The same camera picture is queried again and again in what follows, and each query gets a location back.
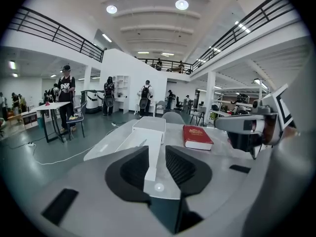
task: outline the book cover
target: book cover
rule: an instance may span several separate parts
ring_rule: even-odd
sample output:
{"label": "book cover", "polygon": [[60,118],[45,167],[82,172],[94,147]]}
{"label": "book cover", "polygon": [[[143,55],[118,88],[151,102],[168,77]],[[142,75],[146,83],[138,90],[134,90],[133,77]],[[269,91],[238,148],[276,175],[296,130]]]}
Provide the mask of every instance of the book cover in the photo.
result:
{"label": "book cover", "polygon": [[211,150],[214,144],[202,127],[183,126],[183,140],[186,148]]}

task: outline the book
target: book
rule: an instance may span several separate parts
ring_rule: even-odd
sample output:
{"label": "book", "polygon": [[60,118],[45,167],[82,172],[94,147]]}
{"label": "book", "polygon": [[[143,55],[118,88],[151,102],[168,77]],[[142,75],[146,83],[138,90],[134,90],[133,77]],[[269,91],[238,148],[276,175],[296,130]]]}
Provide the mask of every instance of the book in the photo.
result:
{"label": "book", "polygon": [[183,140],[186,148],[211,150],[214,144],[202,127],[183,126]]}

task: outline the pillar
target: pillar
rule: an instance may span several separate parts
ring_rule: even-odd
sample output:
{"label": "pillar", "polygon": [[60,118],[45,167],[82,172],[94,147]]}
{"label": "pillar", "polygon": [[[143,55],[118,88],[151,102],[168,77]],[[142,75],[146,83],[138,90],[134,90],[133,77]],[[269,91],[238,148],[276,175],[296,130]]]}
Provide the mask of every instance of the pillar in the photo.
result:
{"label": "pillar", "polygon": [[206,90],[206,111],[205,111],[205,123],[210,120],[210,113],[212,103],[214,101],[214,86],[215,86],[216,72],[208,72],[207,75],[207,90]]}
{"label": "pillar", "polygon": [[86,66],[84,72],[83,90],[89,89],[90,77],[91,77],[91,66]]}

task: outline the black metal railing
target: black metal railing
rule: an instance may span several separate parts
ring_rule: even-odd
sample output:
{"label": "black metal railing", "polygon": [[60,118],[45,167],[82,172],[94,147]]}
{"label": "black metal railing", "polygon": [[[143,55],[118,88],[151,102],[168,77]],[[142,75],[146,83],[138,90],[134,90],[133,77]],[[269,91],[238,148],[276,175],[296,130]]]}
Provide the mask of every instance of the black metal railing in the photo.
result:
{"label": "black metal railing", "polygon": [[180,74],[191,74],[192,73],[192,64],[183,62],[182,64],[179,61],[169,61],[169,60],[160,60],[162,64],[158,64],[158,59],[139,59],[149,66],[159,70],[174,72]]}
{"label": "black metal railing", "polygon": [[238,22],[236,21],[235,26],[210,46],[210,48],[193,63],[193,71],[251,32],[293,9],[294,7],[288,0],[265,0],[243,19]]}
{"label": "black metal railing", "polygon": [[17,11],[8,28],[50,40],[102,62],[103,49],[55,20],[26,7],[22,6]]}

